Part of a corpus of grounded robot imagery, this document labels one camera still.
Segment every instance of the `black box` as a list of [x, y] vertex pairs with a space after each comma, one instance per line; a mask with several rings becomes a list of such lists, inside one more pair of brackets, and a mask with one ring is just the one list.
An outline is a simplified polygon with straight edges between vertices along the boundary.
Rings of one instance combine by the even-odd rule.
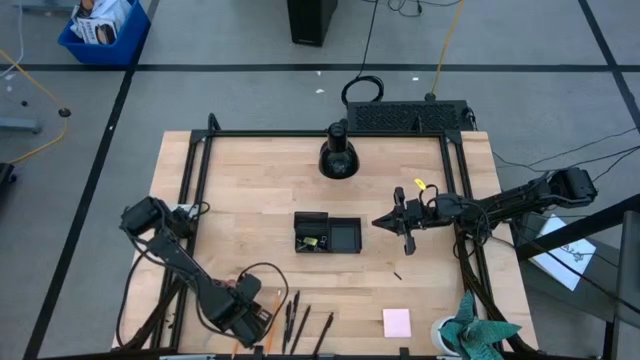
[[291, 40], [322, 46], [338, 0], [287, 0]]
[[[294, 248], [299, 253], [359, 254], [362, 250], [360, 218], [330, 218], [323, 212], [296, 212]], [[304, 240], [315, 240], [305, 244]]]

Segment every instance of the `pink sticky note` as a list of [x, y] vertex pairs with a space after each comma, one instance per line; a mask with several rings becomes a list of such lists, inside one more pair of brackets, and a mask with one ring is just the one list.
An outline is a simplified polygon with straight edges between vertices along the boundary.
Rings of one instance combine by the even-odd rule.
[[407, 338], [411, 337], [411, 320], [409, 309], [384, 309], [384, 337]]

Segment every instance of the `yellow cable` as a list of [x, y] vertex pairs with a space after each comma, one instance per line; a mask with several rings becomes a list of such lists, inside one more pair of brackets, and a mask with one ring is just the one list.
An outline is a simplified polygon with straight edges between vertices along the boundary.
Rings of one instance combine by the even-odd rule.
[[20, 70], [20, 72], [27, 78], [29, 79], [29, 81], [31, 81], [31, 83], [35, 86], [37, 86], [38, 88], [40, 88], [40, 90], [44, 91], [47, 95], [49, 95], [49, 97], [55, 101], [55, 103], [58, 105], [58, 107], [60, 109], [64, 109], [66, 108], [64, 105], [62, 105], [62, 103], [58, 100], [58, 98], [56, 98], [51, 91], [47, 90], [47, 88], [45, 88], [44, 86], [40, 85], [39, 82], [37, 82], [34, 78], [31, 77], [31, 75], [29, 75], [28, 72], [24, 71], [24, 69], [18, 65], [18, 63], [16, 63], [9, 55], [7, 55], [6, 52], [4, 52], [4, 50], [0, 49], [0, 55], [4, 56], [5, 59], [7, 59], [10, 63], [12, 63], [13, 65], [15, 65], [16, 69]]
[[[15, 65], [16, 69], [20, 70], [20, 72], [29, 80], [31, 81], [31, 83], [35, 86], [37, 86], [40, 90], [44, 91], [47, 95], [49, 95], [49, 97], [60, 107], [60, 109], [66, 109], [66, 107], [58, 100], [58, 98], [56, 98], [51, 91], [47, 90], [47, 88], [45, 88], [44, 86], [40, 85], [39, 82], [37, 82], [34, 78], [31, 77], [31, 75], [29, 75], [28, 72], [24, 71], [24, 69], [18, 65], [9, 55], [7, 55], [6, 52], [4, 52], [4, 50], [0, 49], [0, 55], [4, 56], [5, 59], [7, 59], [9, 62], [11, 62], [13, 65]], [[60, 135], [58, 135], [57, 138], [49, 141], [48, 143], [40, 146], [39, 148], [32, 150], [22, 156], [20, 156], [17, 159], [14, 159], [12, 161], [10, 161], [10, 164], [16, 164], [19, 163], [22, 160], [25, 160], [37, 153], [39, 153], [40, 151], [48, 148], [49, 146], [57, 143], [58, 141], [62, 140], [62, 138], [64, 137], [64, 135], [67, 133], [67, 127], [69, 126], [69, 118], [65, 118], [64, 119], [64, 129], [62, 130], [62, 133], [60, 133]]]
[[30, 151], [30, 152], [28, 152], [28, 153], [26, 153], [26, 154], [24, 154], [24, 155], [20, 156], [20, 157], [19, 157], [19, 158], [17, 158], [17, 159], [13, 159], [13, 160], [12, 160], [12, 161], [10, 161], [9, 163], [10, 163], [10, 164], [12, 164], [12, 165], [15, 165], [15, 164], [19, 163], [20, 161], [25, 160], [25, 159], [27, 159], [27, 158], [31, 157], [32, 155], [35, 155], [36, 153], [39, 153], [40, 151], [42, 151], [42, 150], [44, 150], [44, 149], [48, 148], [49, 146], [51, 146], [51, 145], [53, 145], [53, 144], [57, 143], [58, 141], [60, 141], [60, 140], [64, 137], [64, 134], [67, 132], [67, 126], [68, 126], [68, 125], [69, 125], [69, 118], [65, 118], [65, 119], [64, 119], [64, 129], [62, 129], [62, 133], [60, 133], [60, 135], [58, 135], [58, 137], [57, 137], [57, 138], [55, 138], [55, 139], [53, 139], [53, 140], [49, 141], [48, 143], [46, 143], [46, 144], [44, 144], [44, 145], [40, 146], [39, 148], [37, 148], [37, 149], [35, 149], [35, 150], [32, 150], [32, 151]]
[[458, 24], [458, 18], [460, 18], [462, 5], [464, 5], [464, 0], [460, 0], [460, 4], [458, 5], [458, 10], [456, 10], [456, 16], [453, 18], [453, 23], [449, 28], [449, 34], [447, 34], [447, 38], [444, 40], [444, 45], [442, 46], [442, 53], [440, 53], [440, 61], [438, 62], [438, 70], [436, 70], [436, 79], [433, 81], [433, 86], [431, 87], [431, 93], [434, 95], [436, 93], [436, 86], [438, 85], [438, 78], [440, 78], [440, 68], [442, 67], [442, 63], [444, 62], [444, 55], [447, 52], [447, 47], [449, 46], [449, 41], [451, 40], [451, 36], [453, 36], [453, 30], [455, 30], [456, 25]]

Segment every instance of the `black lamp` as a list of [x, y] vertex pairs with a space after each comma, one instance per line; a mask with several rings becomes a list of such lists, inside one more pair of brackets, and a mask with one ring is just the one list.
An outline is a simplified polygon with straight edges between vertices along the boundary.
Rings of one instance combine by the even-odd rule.
[[330, 179], [346, 179], [360, 168], [356, 149], [347, 139], [349, 122], [342, 119], [329, 126], [327, 141], [320, 147], [318, 167], [322, 175]]

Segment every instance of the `black pen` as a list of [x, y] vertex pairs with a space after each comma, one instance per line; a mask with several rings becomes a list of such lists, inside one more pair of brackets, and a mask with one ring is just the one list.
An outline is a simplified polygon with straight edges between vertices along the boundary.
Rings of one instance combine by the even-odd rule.
[[302, 321], [300, 322], [300, 326], [298, 326], [298, 333], [296, 334], [296, 338], [293, 340], [293, 345], [291, 345], [291, 352], [289, 353], [289, 355], [293, 355], [293, 352], [296, 351], [296, 345], [298, 345], [298, 340], [300, 340], [300, 335], [302, 335], [302, 329], [304, 328], [304, 324], [307, 323], [309, 312], [311, 312], [311, 305], [307, 306], [307, 310], [304, 311], [304, 315], [302, 316]]
[[282, 335], [282, 355], [287, 351], [287, 337], [289, 334], [289, 321], [291, 320], [291, 301], [287, 303], [287, 311], [284, 318], [284, 335]]
[[316, 344], [316, 348], [313, 350], [313, 358], [315, 359], [316, 355], [318, 355], [318, 351], [320, 350], [320, 346], [322, 346], [322, 342], [324, 341], [324, 336], [327, 335], [327, 330], [331, 326], [333, 322], [333, 313], [329, 315], [327, 319], [327, 323], [324, 324], [324, 329], [322, 329], [322, 334], [320, 334], [320, 339], [318, 339], [318, 343]]
[[289, 334], [287, 335], [287, 342], [291, 341], [293, 335], [293, 325], [296, 322], [296, 313], [298, 312], [298, 303], [300, 302], [300, 290], [293, 297], [293, 308], [291, 308], [291, 323], [289, 324]]

